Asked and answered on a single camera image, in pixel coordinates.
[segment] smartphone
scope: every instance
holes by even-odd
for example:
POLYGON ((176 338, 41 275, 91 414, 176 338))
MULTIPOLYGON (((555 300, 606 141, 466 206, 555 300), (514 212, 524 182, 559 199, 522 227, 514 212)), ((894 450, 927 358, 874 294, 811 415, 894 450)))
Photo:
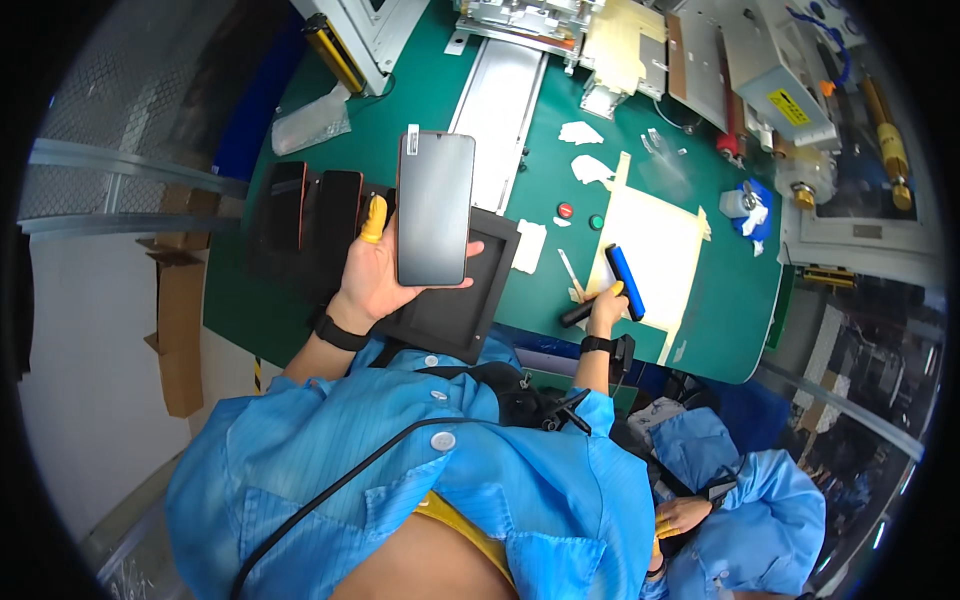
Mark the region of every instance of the smartphone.
POLYGON ((324 269, 338 284, 350 244, 356 239, 362 193, 362 173, 324 171, 314 200, 313 245, 323 255, 324 269))
POLYGON ((267 235, 273 250, 300 251, 303 245, 304 198, 306 163, 276 163, 270 175, 270 204, 267 207, 267 235))
POLYGON ((420 132, 400 137, 396 173, 396 281, 457 285, 467 272, 476 140, 420 132))

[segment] clear plastic sheet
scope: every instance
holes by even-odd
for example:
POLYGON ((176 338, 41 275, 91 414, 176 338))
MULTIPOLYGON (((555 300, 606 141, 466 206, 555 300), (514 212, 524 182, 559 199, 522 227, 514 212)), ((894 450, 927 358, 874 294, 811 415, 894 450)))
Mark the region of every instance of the clear plastic sheet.
POLYGON ((347 99, 350 92, 337 83, 330 93, 274 122, 270 143, 277 156, 326 142, 350 131, 347 99))

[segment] cardboard box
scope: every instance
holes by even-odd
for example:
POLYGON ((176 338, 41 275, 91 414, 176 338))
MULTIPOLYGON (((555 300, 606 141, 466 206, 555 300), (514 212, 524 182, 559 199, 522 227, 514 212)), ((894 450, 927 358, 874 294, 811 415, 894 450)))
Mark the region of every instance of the cardboard box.
POLYGON ((156 333, 143 339, 160 365, 163 401, 185 419, 204 406, 200 327, 206 265, 184 252, 147 252, 156 262, 156 333))
MULTIPOLYGON (((211 217, 217 214, 220 194, 191 188, 179 183, 167 183, 160 200, 165 213, 191 214, 211 217)), ((160 231, 154 237, 156 244, 170 250, 204 250, 210 245, 209 231, 160 231)))

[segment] white wipe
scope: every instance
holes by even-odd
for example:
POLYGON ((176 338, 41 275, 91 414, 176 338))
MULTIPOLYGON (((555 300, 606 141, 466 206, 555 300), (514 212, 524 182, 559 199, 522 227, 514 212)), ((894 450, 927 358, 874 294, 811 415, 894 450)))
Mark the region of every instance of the white wipe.
POLYGON ((514 255, 514 269, 532 275, 540 262, 540 253, 543 252, 543 242, 546 241, 546 225, 530 223, 520 219, 516 224, 520 232, 520 243, 516 246, 514 255))
POLYGON ((584 184, 603 181, 613 177, 613 171, 593 156, 579 155, 570 163, 573 175, 584 184))
POLYGON ((743 222, 743 234, 750 235, 754 232, 756 226, 763 225, 763 222, 767 220, 768 212, 770 212, 770 210, 766 206, 757 204, 754 209, 750 211, 747 220, 743 222))
POLYGON ((560 137, 557 139, 560 139, 564 142, 573 142, 577 146, 580 144, 603 143, 603 136, 600 135, 600 133, 597 133, 593 127, 587 125, 586 121, 564 123, 560 127, 560 137))

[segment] warning label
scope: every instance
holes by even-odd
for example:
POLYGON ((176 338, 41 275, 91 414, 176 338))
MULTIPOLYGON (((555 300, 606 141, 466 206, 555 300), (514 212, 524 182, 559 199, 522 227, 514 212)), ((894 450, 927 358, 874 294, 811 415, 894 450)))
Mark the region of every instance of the warning label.
POLYGON ((790 94, 786 93, 786 90, 782 87, 775 92, 767 94, 767 98, 770 99, 770 102, 774 103, 777 110, 783 113, 783 116, 786 117, 786 120, 789 121, 791 125, 803 125, 804 123, 810 122, 810 117, 806 116, 806 113, 797 106, 797 103, 793 101, 790 94))

